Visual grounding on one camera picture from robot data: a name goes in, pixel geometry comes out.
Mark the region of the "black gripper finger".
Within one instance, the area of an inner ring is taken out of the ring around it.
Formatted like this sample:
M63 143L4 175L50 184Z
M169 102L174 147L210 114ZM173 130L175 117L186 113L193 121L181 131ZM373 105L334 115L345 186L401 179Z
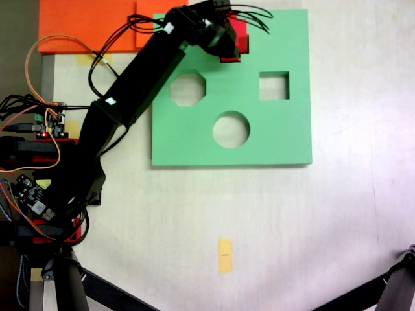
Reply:
M200 47L220 58L237 57L236 32L231 25L210 25L202 31Z

